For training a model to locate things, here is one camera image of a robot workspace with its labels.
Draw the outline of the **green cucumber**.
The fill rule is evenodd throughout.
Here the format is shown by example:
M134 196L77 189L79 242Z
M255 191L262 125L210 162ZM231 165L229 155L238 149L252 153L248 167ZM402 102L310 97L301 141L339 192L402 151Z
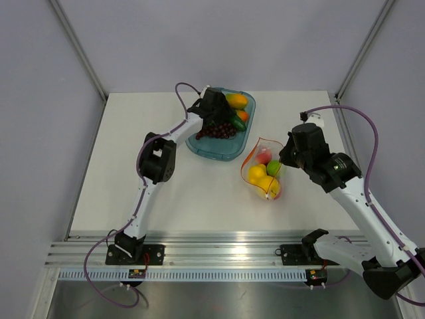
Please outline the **green cucumber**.
M231 117L228 121L239 132L244 132L246 130L245 122L238 115Z

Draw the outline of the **green guava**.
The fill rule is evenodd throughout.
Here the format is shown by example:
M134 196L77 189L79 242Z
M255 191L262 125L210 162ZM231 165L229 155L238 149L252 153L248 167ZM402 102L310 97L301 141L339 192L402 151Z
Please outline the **green guava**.
M278 178L281 173L281 163L278 160L271 160L266 166L266 172L269 176Z

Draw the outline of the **clear zip top bag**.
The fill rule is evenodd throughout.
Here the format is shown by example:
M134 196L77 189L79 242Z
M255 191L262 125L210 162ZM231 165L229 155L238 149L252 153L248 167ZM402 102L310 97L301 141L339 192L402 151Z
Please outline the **clear zip top bag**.
M284 190L286 166L280 162L284 145L275 140L258 138L255 146L243 161L240 176L260 199L275 201Z

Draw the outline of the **red apple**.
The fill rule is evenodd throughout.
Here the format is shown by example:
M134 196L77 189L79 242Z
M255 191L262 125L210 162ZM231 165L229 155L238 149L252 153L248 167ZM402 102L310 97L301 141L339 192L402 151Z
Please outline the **red apple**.
M280 197L281 197L281 195L282 195L282 190L280 190L275 196L274 196L274 198L273 198L273 200L277 200L277 199L279 199Z

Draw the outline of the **yellow lemon front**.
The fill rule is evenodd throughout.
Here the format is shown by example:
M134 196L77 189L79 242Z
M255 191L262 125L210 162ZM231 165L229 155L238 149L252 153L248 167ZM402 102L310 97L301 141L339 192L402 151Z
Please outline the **yellow lemon front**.
M256 181L256 192L263 199L275 199L280 191L280 182L272 176L265 175Z

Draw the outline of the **yellow lemon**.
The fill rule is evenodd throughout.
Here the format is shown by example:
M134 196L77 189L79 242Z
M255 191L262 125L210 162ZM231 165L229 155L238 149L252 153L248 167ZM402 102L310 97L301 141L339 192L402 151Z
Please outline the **yellow lemon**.
M263 199L275 199L280 191L280 182L272 176L265 175L256 181L256 192Z
M266 166L263 164L253 165L248 170L248 182L251 184L257 183L257 181L267 176Z

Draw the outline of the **orange fruit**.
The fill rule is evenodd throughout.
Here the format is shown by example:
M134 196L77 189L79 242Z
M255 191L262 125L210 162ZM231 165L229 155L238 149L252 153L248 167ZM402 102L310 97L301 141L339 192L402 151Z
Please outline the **orange fruit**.
M236 115L243 121L247 122L249 120L249 113L245 110L236 110Z

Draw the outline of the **teal plastic fruit basket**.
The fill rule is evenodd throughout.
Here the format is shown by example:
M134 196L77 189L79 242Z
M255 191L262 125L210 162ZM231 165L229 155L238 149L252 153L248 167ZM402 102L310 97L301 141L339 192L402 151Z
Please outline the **teal plastic fruit basket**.
M220 87L215 88L221 89L225 96L227 94L243 94L247 97L248 105L244 110L249 113L249 120L245 122L246 130L244 132L239 132L237 130L236 135L229 139L202 138L200 140L196 140L196 134L193 134L188 140L186 140L186 145L198 156L212 160L230 161L237 158L245 149L256 109L256 102L255 99L247 92Z

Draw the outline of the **right control board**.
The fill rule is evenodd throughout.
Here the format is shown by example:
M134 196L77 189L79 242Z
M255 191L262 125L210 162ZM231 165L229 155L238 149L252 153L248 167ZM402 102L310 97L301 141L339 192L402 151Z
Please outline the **right control board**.
M328 279L328 272L325 268L306 270L305 275L305 284L310 287L311 290L316 286L325 288Z

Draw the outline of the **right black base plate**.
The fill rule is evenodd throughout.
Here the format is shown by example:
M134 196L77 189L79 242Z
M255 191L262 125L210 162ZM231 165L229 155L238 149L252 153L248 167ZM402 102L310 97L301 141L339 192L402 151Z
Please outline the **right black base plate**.
M337 263L324 260L317 255L307 255L301 244L283 244L274 250L285 266L337 266Z

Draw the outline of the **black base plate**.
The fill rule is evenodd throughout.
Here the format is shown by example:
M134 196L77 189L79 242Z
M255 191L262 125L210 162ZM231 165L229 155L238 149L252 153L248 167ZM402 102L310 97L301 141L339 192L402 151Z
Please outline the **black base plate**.
M163 264L164 255L164 245L144 245L135 257L131 257L115 245L109 245L105 263L114 266L160 266Z
M307 255L301 244L283 244L274 250L285 266L337 266L337 263L324 260L317 255Z

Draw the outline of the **right aluminium frame post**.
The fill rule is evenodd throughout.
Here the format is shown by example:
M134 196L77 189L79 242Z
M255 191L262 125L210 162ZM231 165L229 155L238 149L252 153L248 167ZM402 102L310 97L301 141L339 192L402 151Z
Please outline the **right aluminium frame post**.
M345 93L348 91L351 83L354 81L369 51L375 43L381 29L383 28L384 24L386 23L386 20L388 19L394 6L397 3L397 0L386 0L383 3L357 54L355 55L355 58L352 61L346 75L344 76L342 83L339 85L335 93L335 100L337 103L340 103L340 101L342 101Z

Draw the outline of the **aluminium frame post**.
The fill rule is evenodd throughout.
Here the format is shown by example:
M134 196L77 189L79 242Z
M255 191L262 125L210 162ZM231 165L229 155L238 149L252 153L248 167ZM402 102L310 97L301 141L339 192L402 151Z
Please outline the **aluminium frame post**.
M342 83L339 85L335 93L335 100L337 103L340 103L340 101L342 101L345 93L348 91L351 83L354 81L369 51L375 43L381 29L383 28L384 24L386 23L386 20L388 19L394 6L397 3L397 0L386 0L383 3L357 54L355 55L355 58L352 61L346 75L344 76Z
M59 25L62 27L66 38L68 39L72 50L76 54L84 72L89 78L92 86L94 87L97 95L104 105L106 105L108 100L108 93L106 92L104 86L102 85L96 71L94 70L90 59L88 58L81 42L76 34L72 23L70 22L62 4L58 0L48 0L47 3L50 5L54 15L58 19Z

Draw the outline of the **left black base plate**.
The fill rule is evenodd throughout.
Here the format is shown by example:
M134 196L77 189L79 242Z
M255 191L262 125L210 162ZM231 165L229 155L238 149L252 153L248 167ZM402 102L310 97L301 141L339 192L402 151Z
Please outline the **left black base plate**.
M109 245L105 263L114 266L160 266L163 264L164 255L164 245L144 245L135 257L131 257L115 245Z

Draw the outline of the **left aluminium frame post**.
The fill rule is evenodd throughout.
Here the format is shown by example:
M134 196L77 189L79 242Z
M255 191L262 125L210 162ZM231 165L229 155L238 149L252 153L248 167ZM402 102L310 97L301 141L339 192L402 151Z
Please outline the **left aluminium frame post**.
M59 25L62 27L66 38L68 39L72 50L76 54L84 72L89 78L92 86L94 87L97 95L104 105L106 105L108 100L108 93L106 92L104 86L102 85L96 71L94 70L90 59L88 58L81 42L76 34L72 23L70 22L62 4L58 0L48 0L47 3L50 5L54 15L58 19Z

